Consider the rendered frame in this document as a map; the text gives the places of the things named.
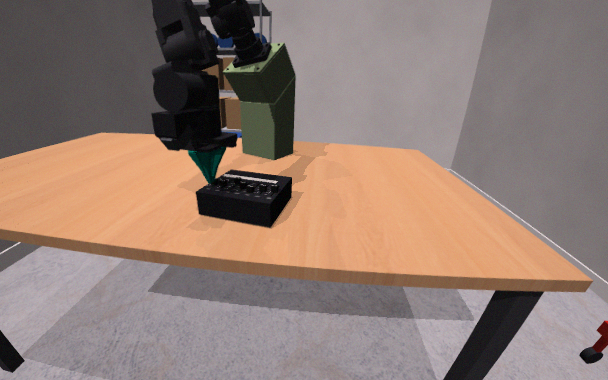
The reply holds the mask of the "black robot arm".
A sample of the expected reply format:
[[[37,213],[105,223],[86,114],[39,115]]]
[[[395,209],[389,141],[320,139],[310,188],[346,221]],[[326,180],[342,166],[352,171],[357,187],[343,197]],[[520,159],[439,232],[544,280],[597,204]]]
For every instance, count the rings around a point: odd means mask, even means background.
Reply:
[[[234,68],[268,59],[272,46],[255,37],[255,22],[246,0],[208,1],[205,9],[215,32],[221,39],[232,37],[235,44]],[[202,71],[219,64],[219,52],[192,0],[152,0],[152,6],[155,32],[166,61],[152,70],[153,92],[158,104],[167,110],[151,113],[154,133],[168,150],[180,151],[191,137],[221,136],[219,108],[211,109],[220,105],[218,77]]]

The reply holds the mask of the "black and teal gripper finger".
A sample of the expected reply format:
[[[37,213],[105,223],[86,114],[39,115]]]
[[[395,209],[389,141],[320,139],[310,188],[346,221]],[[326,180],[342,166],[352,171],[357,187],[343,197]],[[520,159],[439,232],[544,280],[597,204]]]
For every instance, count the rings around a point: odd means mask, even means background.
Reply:
[[[205,170],[207,179],[208,179],[208,181],[209,181],[210,184],[215,181],[215,177],[216,177],[216,174],[217,174],[218,166],[219,166],[219,164],[220,164],[220,162],[222,160],[222,157],[223,157],[226,149],[227,148],[222,147],[222,148],[219,148],[219,149],[214,150],[214,151],[209,152],[209,153],[199,152],[199,156],[200,156],[203,168]],[[213,154],[215,155],[215,157],[214,157],[214,163],[213,163],[213,168],[212,168],[212,172],[211,172],[211,160],[212,160],[212,157],[214,156]]]
[[[199,156],[199,152],[197,151],[188,151],[188,155],[191,157],[191,159],[194,161],[194,163],[198,166],[198,168],[201,170],[202,174],[204,175],[205,179],[207,180],[207,182],[209,183],[205,170],[203,168],[200,156]],[[212,158],[212,166],[211,169],[213,168],[213,163],[214,163],[214,157]]]

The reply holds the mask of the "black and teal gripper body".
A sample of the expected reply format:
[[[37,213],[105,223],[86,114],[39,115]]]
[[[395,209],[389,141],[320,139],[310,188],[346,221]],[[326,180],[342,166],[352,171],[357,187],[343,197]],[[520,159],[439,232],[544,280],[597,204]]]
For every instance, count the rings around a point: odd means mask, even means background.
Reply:
[[[236,141],[237,133],[226,133],[221,131],[221,136],[214,139],[191,138],[185,149],[180,150],[209,153],[222,147],[234,148],[237,146]]]

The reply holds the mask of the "black control desk with knobs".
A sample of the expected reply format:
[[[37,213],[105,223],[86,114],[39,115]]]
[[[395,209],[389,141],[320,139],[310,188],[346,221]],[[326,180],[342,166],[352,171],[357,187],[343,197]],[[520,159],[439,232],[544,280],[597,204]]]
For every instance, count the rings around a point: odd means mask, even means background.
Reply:
[[[199,215],[268,228],[291,197],[292,177],[232,169],[196,191]]]

